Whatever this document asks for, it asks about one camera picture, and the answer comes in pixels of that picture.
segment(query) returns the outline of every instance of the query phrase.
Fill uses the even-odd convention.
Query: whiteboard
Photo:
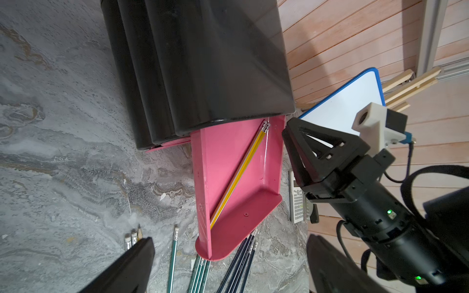
[[[360,135],[352,129],[352,124],[357,112],[371,102],[385,105],[376,68],[363,71],[299,118],[319,126]]]

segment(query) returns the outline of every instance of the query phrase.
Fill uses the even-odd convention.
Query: black cylindrical container
[[[293,113],[276,0],[146,0],[179,136]]]
[[[144,0],[118,0],[134,64],[151,140],[161,144],[178,138],[161,75]]]
[[[106,23],[107,34],[111,43],[117,73],[124,92],[125,104],[130,117],[135,145],[139,150],[154,146],[145,116],[142,98],[138,90],[137,79],[130,57],[129,45],[125,37],[121,13],[116,0],[103,0],[101,9]]]

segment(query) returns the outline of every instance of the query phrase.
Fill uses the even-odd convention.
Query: wooden wall
[[[450,0],[438,64],[469,56],[469,0]],[[424,4],[419,0],[278,0],[293,94],[313,103],[361,71],[381,80],[415,68]]]
[[[449,0],[435,66],[469,57],[469,0]]]

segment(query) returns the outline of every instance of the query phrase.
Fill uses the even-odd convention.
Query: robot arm
[[[468,267],[378,181],[395,159],[386,144],[406,139],[406,122],[405,115],[370,104],[354,122],[360,137],[298,118],[288,121],[282,136],[306,197],[331,204],[396,279],[428,289],[467,274]],[[464,172],[469,177],[469,168]],[[465,192],[461,203],[469,207]]]

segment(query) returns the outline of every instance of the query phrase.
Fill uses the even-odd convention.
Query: pencil
[[[124,241],[125,241],[125,250],[129,250],[132,247],[132,239],[129,233],[125,234]]]
[[[179,237],[179,227],[174,227],[173,250],[171,251],[171,262],[169,264],[168,289],[167,293],[173,291],[174,263],[176,261],[177,239]]]
[[[132,229],[132,231],[130,231],[130,235],[132,235],[132,237],[131,237],[132,246],[134,246],[134,245],[137,244],[137,231],[135,231],[135,229]]]
[[[233,261],[231,262],[230,266],[228,267],[228,271],[225,275],[225,277],[223,278],[223,281],[221,282],[221,285],[220,287],[218,288],[218,291],[217,293],[221,293],[223,291],[223,288],[225,287],[227,281],[228,281],[228,278],[230,277],[231,275],[231,271],[233,270],[233,268],[235,267],[236,265],[236,261],[238,260],[238,258],[240,257],[240,255],[242,254],[242,251],[244,249],[244,246],[246,246],[246,243],[248,242],[248,238],[245,238],[242,242],[241,242],[241,245],[239,246],[239,249],[238,251],[236,252],[236,255],[234,256],[234,259]]]
[[[221,212],[225,208],[225,205],[230,199],[234,189],[236,188],[236,185],[241,179],[241,176],[243,175],[244,171],[248,167],[249,163],[251,162],[252,157],[254,156],[259,145],[264,139],[264,136],[267,133],[267,130],[269,129],[269,127],[270,127],[270,123],[267,123],[267,121],[265,120],[262,121],[262,124],[259,127],[259,130],[257,131],[254,140],[251,142],[251,145],[249,146],[248,151],[244,155],[241,164],[238,166],[238,169],[236,170],[234,177],[231,179],[230,184],[226,188],[221,200],[218,203],[217,208],[215,209],[215,212],[212,215],[212,218],[210,219],[210,229],[213,228],[213,225],[215,224]]]
[[[196,281],[194,283],[194,287],[192,288],[192,293],[197,293],[200,287],[200,281],[202,280],[202,268],[205,266],[207,261],[205,259],[201,259],[199,263],[199,267],[197,270]]]
[[[199,268],[199,263],[202,258],[197,255],[196,262],[194,263],[194,268],[192,269],[192,276],[190,277],[190,282],[189,282],[189,289],[187,290],[188,293],[191,293],[194,288],[194,284],[196,283],[196,277],[197,277],[197,270]]]
[[[137,229],[137,241],[140,241],[144,237],[142,233],[142,229],[140,228],[140,224],[138,224],[138,229]]]
[[[231,292],[236,292],[238,290],[238,286],[239,286],[239,283],[241,282],[241,279],[242,279],[242,273],[244,272],[244,269],[246,268],[246,265],[248,264],[249,262],[249,259],[251,259],[251,254],[252,254],[252,250],[254,248],[254,243],[252,244],[252,246],[249,248],[249,252],[248,254],[246,255],[246,260],[244,261],[244,263],[242,264],[242,267],[241,269],[239,270],[237,276],[236,276],[236,281],[235,281],[235,285],[234,285],[234,289],[231,290]]]
[[[257,249],[257,241],[254,242],[254,248],[252,249],[251,258],[249,259],[248,267],[246,268],[246,273],[244,274],[244,280],[242,281],[240,293],[244,292],[244,288],[246,287],[246,282],[248,281],[249,271],[251,269],[252,259],[254,258],[254,254],[256,253]]]
[[[208,276],[208,271],[210,269],[210,263],[211,263],[210,261],[207,261],[207,263],[205,264],[205,270],[202,276],[202,283],[200,285],[200,290],[199,290],[200,293],[204,293],[205,291],[205,284],[207,283],[207,276]]]
[[[234,289],[235,286],[235,281],[237,279],[239,269],[242,267],[243,263],[246,261],[246,256],[248,255],[247,252],[249,251],[252,240],[254,239],[254,235],[249,235],[248,242],[246,243],[246,246],[244,247],[243,251],[241,252],[240,259],[238,263],[236,264],[236,267],[234,269],[233,275],[231,276],[230,282],[228,283],[227,290],[225,292],[231,292]]]

